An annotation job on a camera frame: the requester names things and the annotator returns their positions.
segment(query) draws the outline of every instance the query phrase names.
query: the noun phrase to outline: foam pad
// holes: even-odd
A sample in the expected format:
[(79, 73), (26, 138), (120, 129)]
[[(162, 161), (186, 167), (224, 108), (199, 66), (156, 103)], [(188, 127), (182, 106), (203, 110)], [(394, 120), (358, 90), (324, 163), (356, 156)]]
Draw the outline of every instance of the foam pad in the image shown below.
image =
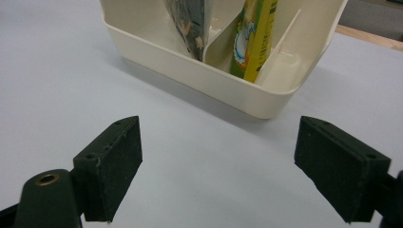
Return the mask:
[(303, 116), (295, 162), (346, 222), (371, 221), (389, 158), (330, 123)]
[(71, 171), (87, 221), (109, 221), (143, 161), (138, 117), (108, 127), (73, 160)]

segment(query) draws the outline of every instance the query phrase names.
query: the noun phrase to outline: white plastic bin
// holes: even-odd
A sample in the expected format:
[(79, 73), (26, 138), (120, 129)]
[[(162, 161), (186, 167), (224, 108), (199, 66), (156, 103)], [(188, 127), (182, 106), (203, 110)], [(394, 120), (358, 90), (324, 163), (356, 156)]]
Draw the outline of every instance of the white plastic bin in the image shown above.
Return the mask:
[(279, 114), (335, 32), (347, 0), (278, 0), (269, 59), (255, 84), (227, 73), (234, 19), (244, 0), (212, 0), (205, 63), (190, 57), (163, 0), (101, 0), (123, 57), (260, 119)]

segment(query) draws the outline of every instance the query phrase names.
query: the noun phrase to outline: packaged item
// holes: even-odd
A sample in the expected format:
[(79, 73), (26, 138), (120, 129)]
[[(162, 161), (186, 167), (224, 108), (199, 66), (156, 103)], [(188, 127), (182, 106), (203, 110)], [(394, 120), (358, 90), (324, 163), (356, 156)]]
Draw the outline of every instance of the packaged item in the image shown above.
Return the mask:
[(164, 0), (193, 58), (201, 61), (210, 27), (211, 0)]
[(270, 55), (278, 0), (246, 0), (240, 14), (230, 73), (254, 83)]

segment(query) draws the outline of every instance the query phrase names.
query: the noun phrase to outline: wooden edge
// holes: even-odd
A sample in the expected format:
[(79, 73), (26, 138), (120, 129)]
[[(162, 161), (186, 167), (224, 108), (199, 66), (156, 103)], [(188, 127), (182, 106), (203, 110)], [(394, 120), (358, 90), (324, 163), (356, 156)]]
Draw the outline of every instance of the wooden edge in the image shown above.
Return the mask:
[(386, 37), (371, 34), (366, 31), (357, 30), (354, 28), (348, 28), (341, 25), (337, 25), (336, 32), (344, 35), (354, 37), (363, 41), (367, 41), (376, 45), (380, 45), (386, 48), (392, 48), (403, 51), (403, 42), (395, 41)]

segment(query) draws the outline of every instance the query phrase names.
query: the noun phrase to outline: white table surface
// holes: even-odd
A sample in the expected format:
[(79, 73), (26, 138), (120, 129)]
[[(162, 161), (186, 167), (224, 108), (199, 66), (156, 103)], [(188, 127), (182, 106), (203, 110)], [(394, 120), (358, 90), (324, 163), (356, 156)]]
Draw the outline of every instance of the white table surface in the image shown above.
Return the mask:
[(393, 159), (395, 177), (403, 52), (335, 34), (279, 116), (262, 121), (124, 61), (101, 14), (97, 1), (0, 0), (0, 208), (139, 115), (144, 162), (110, 227), (378, 227), (379, 214), (344, 223), (293, 156), (308, 115)]

